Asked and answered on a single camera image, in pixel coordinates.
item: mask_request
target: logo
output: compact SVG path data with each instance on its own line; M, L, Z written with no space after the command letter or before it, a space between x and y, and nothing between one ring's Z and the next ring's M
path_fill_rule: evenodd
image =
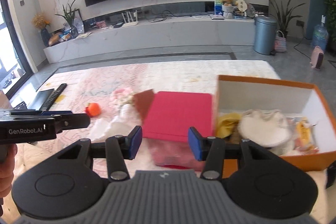
M168 173L164 172L159 175L161 178L165 179L167 176L169 176Z
M34 134L34 133L42 133L43 132L43 128L32 128L32 129L10 129L8 130L8 133L10 135L20 135L20 134Z

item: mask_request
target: hand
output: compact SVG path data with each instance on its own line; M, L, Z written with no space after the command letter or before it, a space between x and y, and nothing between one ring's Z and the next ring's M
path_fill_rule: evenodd
M7 196L12 189L14 178L15 155L17 154L17 145L11 144L8 148L8 154L5 162L0 164L0 198Z

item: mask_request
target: orange toy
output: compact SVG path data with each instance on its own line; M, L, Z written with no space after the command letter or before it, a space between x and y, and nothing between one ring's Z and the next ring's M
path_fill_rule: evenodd
M97 103L89 103L85 108L85 113L90 117L95 117L101 114L100 106Z

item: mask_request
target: potted plant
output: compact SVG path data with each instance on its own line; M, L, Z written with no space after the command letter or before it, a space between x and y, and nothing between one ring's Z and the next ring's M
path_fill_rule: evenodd
M324 0L327 6L325 26L330 35L329 46L336 51L336 0Z
M285 38L287 38L289 22L293 18L302 17L302 16L292 16L293 11L300 6L305 5L306 3L301 3L295 7L289 8L289 5L291 4L291 1L292 1L292 0L289 0L287 3L286 10L285 10L282 1L281 1L281 9L279 8L279 5L275 0L268 0L268 1L273 6L277 14L276 16L272 14L271 15L276 18L278 22L278 26L279 26L279 31L282 31L283 34L285 35Z
M69 3L66 4L66 6L64 7L63 5L63 13L64 15L58 15L55 14L56 16L61 16L63 17L69 24L70 26L70 34L72 38L76 38L78 36L78 30L77 28L74 26L74 19L75 19L75 9L72 9L72 5L75 3L76 0L74 0L71 5Z
M50 25L50 21L47 21L45 19L45 16L43 13L36 14L32 19L32 24L35 26L35 28L39 29L41 31L41 37L43 40L43 44L48 47L48 42L50 39L50 33L46 29L47 25Z

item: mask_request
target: yellow stain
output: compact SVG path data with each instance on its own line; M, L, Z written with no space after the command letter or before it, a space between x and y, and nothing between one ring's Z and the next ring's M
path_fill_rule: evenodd
M66 97L65 95L61 94L61 95L56 99L55 103L59 103L59 102L61 102L65 97Z

